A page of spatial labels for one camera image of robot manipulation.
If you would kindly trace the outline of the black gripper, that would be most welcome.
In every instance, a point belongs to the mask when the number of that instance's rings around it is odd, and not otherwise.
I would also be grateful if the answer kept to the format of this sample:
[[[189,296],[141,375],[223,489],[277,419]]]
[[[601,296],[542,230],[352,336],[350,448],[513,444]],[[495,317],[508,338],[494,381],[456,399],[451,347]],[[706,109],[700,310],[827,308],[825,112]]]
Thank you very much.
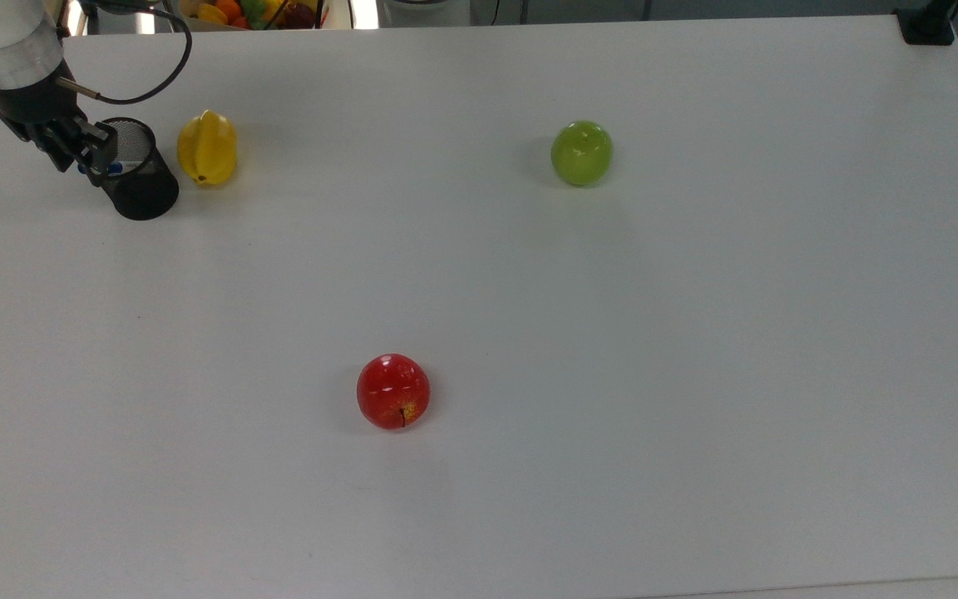
[[[107,121],[87,121],[77,106],[77,93],[61,87],[56,79],[0,90],[0,121],[22,141],[33,136],[33,144],[60,173],[75,163],[95,187],[109,177],[118,151],[117,129]],[[60,124],[72,124],[71,139]]]

